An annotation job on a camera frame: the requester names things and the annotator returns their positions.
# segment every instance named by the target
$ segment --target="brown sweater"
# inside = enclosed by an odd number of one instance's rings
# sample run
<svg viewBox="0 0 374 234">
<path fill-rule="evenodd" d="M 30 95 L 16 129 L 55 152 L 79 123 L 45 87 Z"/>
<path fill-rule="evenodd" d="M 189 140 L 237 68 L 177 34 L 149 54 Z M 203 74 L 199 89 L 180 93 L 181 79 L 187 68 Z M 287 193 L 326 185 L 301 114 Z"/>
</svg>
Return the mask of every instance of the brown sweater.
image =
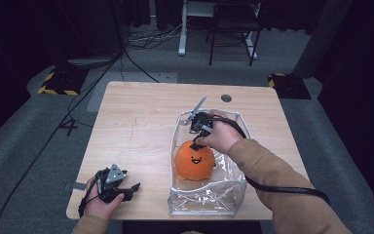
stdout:
<svg viewBox="0 0 374 234">
<path fill-rule="evenodd" d="M 307 187 L 312 184 L 286 162 L 254 139 L 241 139 L 227 153 L 253 181 L 270 186 Z M 273 212 L 278 233 L 351 233 L 337 214 L 319 197 L 257 191 Z M 108 221 L 84 214 L 73 233 L 105 233 Z"/>
</svg>

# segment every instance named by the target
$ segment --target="wooden table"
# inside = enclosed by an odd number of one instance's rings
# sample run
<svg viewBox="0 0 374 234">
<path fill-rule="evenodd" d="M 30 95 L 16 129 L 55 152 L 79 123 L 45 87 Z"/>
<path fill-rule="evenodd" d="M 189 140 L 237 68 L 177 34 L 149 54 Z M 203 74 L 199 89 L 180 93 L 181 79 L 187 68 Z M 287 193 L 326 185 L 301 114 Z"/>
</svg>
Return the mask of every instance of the wooden table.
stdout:
<svg viewBox="0 0 374 234">
<path fill-rule="evenodd" d="M 222 95 L 232 97 L 224 102 Z M 110 82 L 96 118 L 77 182 L 86 183 L 112 163 L 128 176 L 120 187 L 141 183 L 130 202 L 113 214 L 121 220 L 266 220 L 272 213 L 247 186 L 235 216 L 179 216 L 168 212 L 169 151 L 178 115 L 202 108 L 240 112 L 253 138 L 308 177 L 275 90 L 261 87 Z M 66 214 L 78 219 L 85 192 L 72 192 Z"/>
</svg>

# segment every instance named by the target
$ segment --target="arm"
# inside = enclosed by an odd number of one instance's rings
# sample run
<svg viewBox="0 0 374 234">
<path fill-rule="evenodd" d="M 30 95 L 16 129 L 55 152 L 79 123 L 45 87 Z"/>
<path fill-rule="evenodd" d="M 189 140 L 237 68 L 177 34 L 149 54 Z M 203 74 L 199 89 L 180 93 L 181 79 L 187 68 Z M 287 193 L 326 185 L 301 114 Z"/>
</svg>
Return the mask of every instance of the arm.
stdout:
<svg viewBox="0 0 374 234">
<path fill-rule="evenodd" d="M 214 110 L 210 112 L 210 115 L 214 114 L 220 115 Z M 213 133 L 199 137 L 197 143 L 229 155 L 250 179 L 270 186 L 314 188 L 283 159 L 256 140 L 243 139 L 222 122 L 216 121 L 213 125 Z M 350 233 L 337 214 L 318 197 L 256 191 L 261 202 L 273 212 L 278 233 Z"/>
<path fill-rule="evenodd" d="M 88 180 L 86 190 L 90 188 L 93 180 L 94 177 Z M 124 199 L 124 194 L 120 194 L 111 203 L 105 204 L 97 197 L 97 189 L 98 186 L 95 184 L 87 200 L 88 204 L 85 208 L 84 215 L 78 221 L 77 225 L 75 225 L 72 231 L 73 234 L 106 233 L 111 215 Z"/>
</svg>

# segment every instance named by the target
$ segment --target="transparent plastic container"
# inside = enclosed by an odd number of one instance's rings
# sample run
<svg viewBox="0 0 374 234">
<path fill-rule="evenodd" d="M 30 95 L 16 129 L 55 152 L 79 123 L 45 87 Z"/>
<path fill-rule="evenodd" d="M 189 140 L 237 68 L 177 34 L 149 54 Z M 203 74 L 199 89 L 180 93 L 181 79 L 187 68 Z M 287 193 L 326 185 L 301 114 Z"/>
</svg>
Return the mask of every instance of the transparent plastic container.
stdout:
<svg viewBox="0 0 374 234">
<path fill-rule="evenodd" d="M 229 119 L 235 120 L 250 137 L 248 128 L 237 112 L 221 110 Z M 209 179 L 200 181 L 178 180 L 174 157 L 178 147 L 196 135 L 189 133 L 190 125 L 184 121 L 190 116 L 190 111 L 178 116 L 170 150 L 170 193 L 168 208 L 171 215 L 235 215 L 239 210 L 246 188 L 244 174 L 227 155 L 213 149 L 215 168 Z"/>
</svg>

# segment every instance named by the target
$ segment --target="orange plush pumpkin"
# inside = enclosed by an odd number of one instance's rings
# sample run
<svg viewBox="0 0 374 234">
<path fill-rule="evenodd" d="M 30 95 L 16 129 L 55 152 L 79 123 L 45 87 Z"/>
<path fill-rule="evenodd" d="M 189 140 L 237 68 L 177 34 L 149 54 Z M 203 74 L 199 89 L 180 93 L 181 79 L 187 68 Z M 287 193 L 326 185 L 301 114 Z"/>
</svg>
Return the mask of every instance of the orange plush pumpkin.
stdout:
<svg viewBox="0 0 374 234">
<path fill-rule="evenodd" d="M 180 180 L 201 180 L 210 178 L 214 168 L 215 159 L 210 147 L 206 146 L 194 150 L 190 146 L 193 140 L 182 143 L 174 158 L 177 178 Z"/>
</svg>

